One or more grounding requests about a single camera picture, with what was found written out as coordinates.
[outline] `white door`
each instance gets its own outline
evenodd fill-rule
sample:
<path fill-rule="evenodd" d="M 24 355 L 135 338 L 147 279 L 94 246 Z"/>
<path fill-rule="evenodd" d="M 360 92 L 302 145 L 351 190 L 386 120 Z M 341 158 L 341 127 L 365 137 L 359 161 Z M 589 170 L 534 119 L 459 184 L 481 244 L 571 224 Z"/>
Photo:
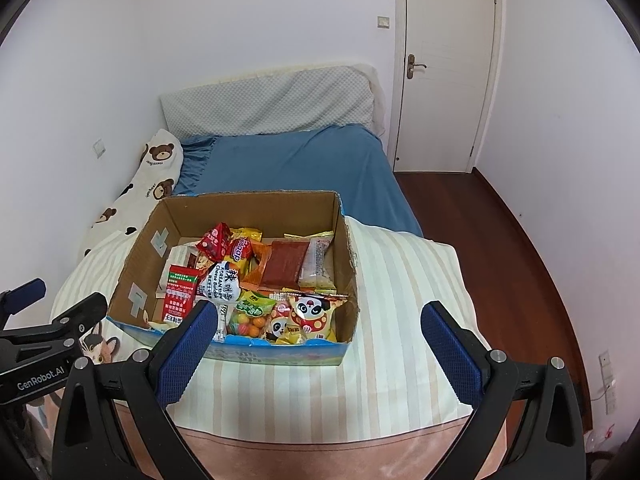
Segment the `white door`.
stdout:
<path fill-rule="evenodd" d="M 495 0 L 406 0 L 395 171 L 466 171 L 494 43 Z M 406 60 L 416 66 L 407 77 Z"/>

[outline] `wooden floor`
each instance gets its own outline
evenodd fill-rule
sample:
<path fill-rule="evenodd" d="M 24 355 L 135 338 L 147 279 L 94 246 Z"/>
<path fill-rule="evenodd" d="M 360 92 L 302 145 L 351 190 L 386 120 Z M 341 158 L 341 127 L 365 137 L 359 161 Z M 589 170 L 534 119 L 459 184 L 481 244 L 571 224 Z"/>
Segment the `wooden floor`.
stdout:
<path fill-rule="evenodd" d="M 455 247 L 478 326 L 492 348 L 517 361 L 564 359 L 583 398 L 584 365 L 564 305 L 542 260 L 502 200 L 479 173 L 397 173 L 425 238 Z M 590 405 L 583 414 L 591 428 Z M 522 402 L 507 419 L 510 438 Z"/>

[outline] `blue blanket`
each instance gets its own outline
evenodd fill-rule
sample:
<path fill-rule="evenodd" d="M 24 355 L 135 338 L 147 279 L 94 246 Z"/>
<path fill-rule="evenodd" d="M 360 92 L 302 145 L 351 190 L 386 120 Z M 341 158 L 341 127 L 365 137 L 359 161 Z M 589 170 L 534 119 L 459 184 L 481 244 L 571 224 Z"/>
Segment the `blue blanket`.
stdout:
<path fill-rule="evenodd" d="M 332 190 L 344 213 L 363 224 L 422 236 L 377 137 L 364 127 L 182 142 L 174 194 L 249 190 Z"/>

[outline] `metal bolt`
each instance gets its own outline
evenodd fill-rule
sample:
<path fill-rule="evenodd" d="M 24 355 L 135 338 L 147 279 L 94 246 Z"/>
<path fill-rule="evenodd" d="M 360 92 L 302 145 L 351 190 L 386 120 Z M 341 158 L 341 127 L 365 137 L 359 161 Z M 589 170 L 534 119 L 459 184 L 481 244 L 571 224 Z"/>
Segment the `metal bolt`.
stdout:
<path fill-rule="evenodd" d="M 143 363 L 149 357 L 149 350 L 146 348 L 139 348 L 133 352 L 133 360 L 137 363 Z"/>
<path fill-rule="evenodd" d="M 74 367 L 77 368 L 78 370 L 82 370 L 83 368 L 86 368 L 88 364 L 89 364 L 89 359 L 82 356 L 76 359 L 76 362 L 74 363 Z"/>
<path fill-rule="evenodd" d="M 558 370 L 562 370 L 564 368 L 564 361 L 562 361 L 559 357 L 551 358 L 551 365 L 553 368 L 557 368 Z"/>
<path fill-rule="evenodd" d="M 503 363 L 507 360 L 507 354 L 502 350 L 491 350 L 489 357 L 497 363 Z"/>

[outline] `cardboard box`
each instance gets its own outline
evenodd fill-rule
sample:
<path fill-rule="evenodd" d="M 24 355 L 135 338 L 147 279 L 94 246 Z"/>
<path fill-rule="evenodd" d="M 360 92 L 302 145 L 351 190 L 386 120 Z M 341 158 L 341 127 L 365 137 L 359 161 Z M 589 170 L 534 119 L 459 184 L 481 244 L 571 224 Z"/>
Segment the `cardboard box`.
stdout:
<path fill-rule="evenodd" d="M 212 193 L 161 200 L 127 257 L 111 298 L 109 319 L 142 344 L 153 346 L 161 333 L 148 328 L 145 316 L 161 320 L 162 299 L 156 300 L 156 289 L 170 249 L 200 238 L 219 222 L 259 228 L 264 238 L 333 230 L 334 283 L 338 293 L 349 299 L 334 313 L 337 343 L 309 340 L 304 345 L 276 346 L 228 335 L 224 343 L 212 341 L 205 357 L 272 365 L 339 365 L 355 332 L 358 302 L 353 253 L 342 204 L 334 192 Z"/>

